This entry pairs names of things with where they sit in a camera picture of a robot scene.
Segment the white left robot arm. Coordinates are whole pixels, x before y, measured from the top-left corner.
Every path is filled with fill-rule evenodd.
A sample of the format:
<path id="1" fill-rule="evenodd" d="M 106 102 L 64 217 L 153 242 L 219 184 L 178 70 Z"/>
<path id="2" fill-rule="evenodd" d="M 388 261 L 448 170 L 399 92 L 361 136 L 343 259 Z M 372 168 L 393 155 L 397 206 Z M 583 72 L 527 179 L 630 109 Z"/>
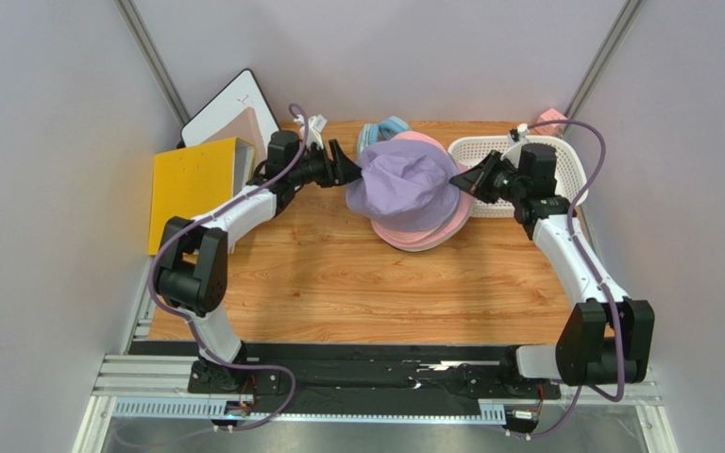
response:
<path id="1" fill-rule="evenodd" d="M 205 214 L 166 223 L 148 273 L 152 301 L 186 323 L 202 360 L 246 370 L 243 341 L 222 306 L 230 248 L 283 213 L 304 186 L 342 187 L 361 176 L 335 140 L 322 145 L 291 130 L 274 133 L 266 160 L 237 195 Z"/>

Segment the pink cloth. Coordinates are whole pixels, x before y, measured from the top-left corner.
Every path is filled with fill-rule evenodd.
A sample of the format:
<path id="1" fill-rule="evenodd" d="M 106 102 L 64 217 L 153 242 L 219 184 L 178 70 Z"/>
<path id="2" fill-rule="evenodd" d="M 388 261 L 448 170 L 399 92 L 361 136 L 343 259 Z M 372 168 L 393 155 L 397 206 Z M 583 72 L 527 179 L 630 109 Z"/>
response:
<path id="1" fill-rule="evenodd" d="M 426 134 L 423 134 L 423 133 L 417 132 L 417 131 L 407 131 L 407 132 L 403 132 L 403 133 L 396 135 L 394 137 L 394 140 L 413 140 L 413 141 L 419 141 L 422 143 L 432 144 L 433 146 L 444 151 L 447 154 L 447 156 L 456 164 L 456 166 L 458 167 L 458 171 L 457 171 L 458 174 L 467 170 L 467 167 L 465 165 L 459 163 L 453 157 L 451 157 L 451 155 L 448 153 L 448 151 L 437 140 L 433 139 L 432 137 L 430 137 Z M 386 228 L 374 220 L 371 220 L 371 226 L 372 226 L 373 230 L 376 232 L 376 234 L 381 239 L 383 239 L 386 243 L 388 243 L 392 247 L 396 248 L 396 245 L 400 245 L 402 241 L 411 242 L 411 241 L 418 241 L 418 240 L 424 239 L 424 238 L 428 237 L 433 231 L 436 231 L 438 228 L 443 227 L 449 221 L 449 219 L 460 209 L 461 203 L 463 203 L 466 198 L 470 199 L 470 201 L 472 203 L 472 210 L 473 210 L 474 198 L 467 193 L 463 193 L 461 195 L 458 208 L 440 226 L 436 227 L 435 229 L 426 230 L 426 231 L 416 231 L 416 232 L 402 232 L 402 231 L 397 231 L 397 230 L 392 230 L 392 229 Z"/>

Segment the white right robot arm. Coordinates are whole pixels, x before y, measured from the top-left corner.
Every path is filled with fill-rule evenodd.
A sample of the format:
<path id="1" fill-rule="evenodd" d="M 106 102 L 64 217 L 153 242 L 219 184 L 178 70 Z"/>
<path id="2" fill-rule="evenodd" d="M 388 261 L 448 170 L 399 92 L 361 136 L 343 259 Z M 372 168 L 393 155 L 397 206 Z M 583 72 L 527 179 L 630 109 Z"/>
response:
<path id="1" fill-rule="evenodd" d="M 557 153 L 523 143 L 517 157 L 493 150 L 451 178 L 483 203 L 505 201 L 515 220 L 544 253 L 572 308 L 555 344 L 520 345 L 514 368 L 526 379 L 569 386 L 638 383 L 647 375 L 654 310 L 610 278 L 585 240 L 570 201 L 556 193 Z"/>

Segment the pink and beige reversible hat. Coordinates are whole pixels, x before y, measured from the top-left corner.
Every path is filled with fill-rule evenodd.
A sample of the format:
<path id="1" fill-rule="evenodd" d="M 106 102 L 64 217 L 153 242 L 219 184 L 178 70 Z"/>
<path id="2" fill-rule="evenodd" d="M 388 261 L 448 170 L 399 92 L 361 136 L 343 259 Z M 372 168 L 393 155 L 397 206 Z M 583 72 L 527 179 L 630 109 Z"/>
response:
<path id="1" fill-rule="evenodd" d="M 417 253 L 431 250 L 454 237 L 467 223 L 470 218 L 472 203 L 466 198 L 460 205 L 460 209 L 443 226 L 433 231 L 428 237 L 418 241 L 402 241 L 396 248 L 402 251 Z"/>

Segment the lavender cloth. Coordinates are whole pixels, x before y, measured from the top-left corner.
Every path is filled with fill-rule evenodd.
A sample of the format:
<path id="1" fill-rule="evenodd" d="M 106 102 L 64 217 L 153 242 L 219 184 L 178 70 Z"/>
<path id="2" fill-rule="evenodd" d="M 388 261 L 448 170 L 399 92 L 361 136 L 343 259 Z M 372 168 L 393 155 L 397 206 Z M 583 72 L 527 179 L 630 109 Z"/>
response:
<path id="1" fill-rule="evenodd" d="M 368 145 L 356 159 L 361 177 L 346 186 L 348 209 L 399 233 L 429 232 L 463 202 L 450 180 L 458 174 L 441 147 L 417 139 Z"/>

